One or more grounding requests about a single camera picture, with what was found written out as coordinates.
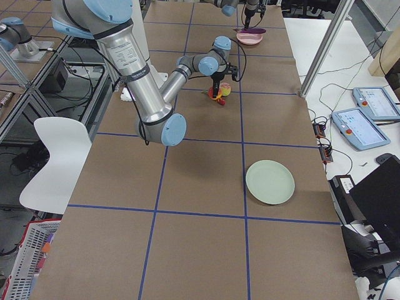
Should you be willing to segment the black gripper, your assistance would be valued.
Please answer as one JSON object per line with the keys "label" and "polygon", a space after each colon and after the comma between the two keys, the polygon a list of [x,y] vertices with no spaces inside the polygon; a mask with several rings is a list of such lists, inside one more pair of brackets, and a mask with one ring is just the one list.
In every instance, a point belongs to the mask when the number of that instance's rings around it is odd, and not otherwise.
{"label": "black gripper", "polygon": [[249,28],[250,20],[255,15],[255,13],[256,13],[256,6],[245,6],[245,9],[244,9],[244,14],[246,16],[246,19],[244,22],[245,29]]}
{"label": "black gripper", "polygon": [[213,75],[211,75],[211,79],[212,79],[212,97],[216,98],[218,96],[218,89],[220,83],[224,79],[224,73],[215,72]]}

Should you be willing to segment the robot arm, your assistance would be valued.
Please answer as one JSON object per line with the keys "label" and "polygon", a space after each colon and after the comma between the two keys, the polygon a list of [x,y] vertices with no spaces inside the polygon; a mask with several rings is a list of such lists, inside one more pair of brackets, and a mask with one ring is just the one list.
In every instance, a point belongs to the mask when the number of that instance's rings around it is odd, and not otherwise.
{"label": "robot arm", "polygon": [[[242,5],[242,16],[245,16],[245,19],[242,20],[242,25],[245,30],[252,29],[256,27],[262,20],[266,12],[266,4],[267,1],[263,0],[247,0],[247,1],[239,1],[239,0],[210,0],[205,1],[205,3],[212,4],[213,6],[220,8],[221,12],[225,16],[232,16],[233,13],[236,12],[238,6]],[[260,21],[251,27],[251,19],[259,14]]]}
{"label": "robot arm", "polygon": [[139,46],[145,35],[135,35],[132,19],[136,1],[53,1],[55,30],[74,37],[93,39],[126,84],[137,109],[137,133],[146,142],[165,146],[179,144],[187,123],[174,111],[172,100],[193,73],[213,79],[219,87],[219,74],[228,69],[231,40],[218,36],[206,54],[180,57],[176,69],[158,85]]}

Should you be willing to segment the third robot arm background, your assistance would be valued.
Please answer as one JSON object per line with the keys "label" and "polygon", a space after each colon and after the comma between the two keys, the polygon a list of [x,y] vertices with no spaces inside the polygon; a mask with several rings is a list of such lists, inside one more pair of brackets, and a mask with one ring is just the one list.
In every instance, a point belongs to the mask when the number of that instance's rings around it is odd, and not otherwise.
{"label": "third robot arm background", "polygon": [[17,62],[38,63],[51,41],[36,41],[29,33],[23,21],[18,17],[7,17],[1,20],[1,46]]}

